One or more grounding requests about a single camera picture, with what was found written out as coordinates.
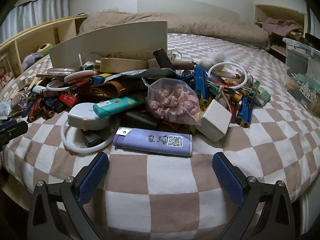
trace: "mattress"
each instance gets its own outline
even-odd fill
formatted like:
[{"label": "mattress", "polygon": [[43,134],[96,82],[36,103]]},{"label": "mattress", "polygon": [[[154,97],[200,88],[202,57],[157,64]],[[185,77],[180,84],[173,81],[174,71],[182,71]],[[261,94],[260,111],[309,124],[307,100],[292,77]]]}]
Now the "mattress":
[{"label": "mattress", "polygon": [[[113,145],[104,149],[110,159],[108,173],[84,206],[98,230],[124,239],[217,237],[237,209],[212,169],[212,156],[220,151],[246,176],[271,184],[283,180],[291,201],[296,200],[319,172],[320,120],[286,92],[281,79],[285,65],[264,50],[197,35],[169,34],[168,49],[180,51],[183,60],[195,61],[209,51],[225,51],[231,62],[260,81],[260,90],[268,91],[271,101],[254,108],[249,128],[230,124],[217,143],[196,134],[191,158],[148,155]],[[50,67],[46,58],[23,76]],[[0,100],[8,101],[17,84],[10,90]],[[40,179],[56,183],[75,176],[95,156],[64,148],[60,127],[67,115],[37,119],[29,124],[28,133],[4,148],[4,166],[30,192]],[[259,205],[254,221],[261,210]]]}]

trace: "pink cloth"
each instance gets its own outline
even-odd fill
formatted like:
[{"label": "pink cloth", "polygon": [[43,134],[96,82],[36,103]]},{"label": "pink cloth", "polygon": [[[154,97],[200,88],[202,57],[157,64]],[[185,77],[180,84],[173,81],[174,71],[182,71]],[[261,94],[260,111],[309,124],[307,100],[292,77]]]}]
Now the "pink cloth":
[{"label": "pink cloth", "polygon": [[293,30],[303,29],[303,27],[293,20],[283,21],[268,18],[262,24],[262,28],[268,32],[269,35],[272,33],[278,34],[280,36],[286,36]]}]

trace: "blue gripper pad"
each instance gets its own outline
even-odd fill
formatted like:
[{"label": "blue gripper pad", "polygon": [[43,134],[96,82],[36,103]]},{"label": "blue gripper pad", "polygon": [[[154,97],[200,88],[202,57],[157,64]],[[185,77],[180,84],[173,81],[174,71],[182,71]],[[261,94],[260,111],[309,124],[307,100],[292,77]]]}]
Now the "blue gripper pad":
[{"label": "blue gripper pad", "polygon": [[103,154],[95,163],[89,174],[85,177],[79,187],[78,203],[83,206],[90,202],[94,192],[97,189],[103,175],[107,172],[109,167],[108,155]]},{"label": "blue gripper pad", "polygon": [[243,187],[231,169],[218,154],[213,156],[212,168],[220,183],[227,191],[231,202],[236,205],[241,205],[244,202]]}]

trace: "plush toy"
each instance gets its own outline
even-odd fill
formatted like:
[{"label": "plush toy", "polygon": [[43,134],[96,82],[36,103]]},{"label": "plush toy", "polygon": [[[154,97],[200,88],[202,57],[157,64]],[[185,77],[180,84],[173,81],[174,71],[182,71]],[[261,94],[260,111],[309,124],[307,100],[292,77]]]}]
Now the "plush toy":
[{"label": "plush toy", "polygon": [[34,62],[36,62],[37,58],[42,58],[43,56],[39,53],[30,53],[28,56],[26,56],[22,63],[22,69],[25,71],[29,67],[31,67]]}]

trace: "cardboard sign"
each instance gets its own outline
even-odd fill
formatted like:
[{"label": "cardboard sign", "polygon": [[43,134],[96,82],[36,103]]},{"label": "cardboard sign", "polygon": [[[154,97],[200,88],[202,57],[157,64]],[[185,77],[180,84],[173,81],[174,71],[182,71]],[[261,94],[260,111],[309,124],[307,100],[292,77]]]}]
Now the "cardboard sign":
[{"label": "cardboard sign", "polygon": [[158,49],[167,51],[167,22],[137,22],[94,30],[54,46],[49,54],[54,68],[78,69],[79,53],[83,61],[89,61],[93,53],[147,61]]}]

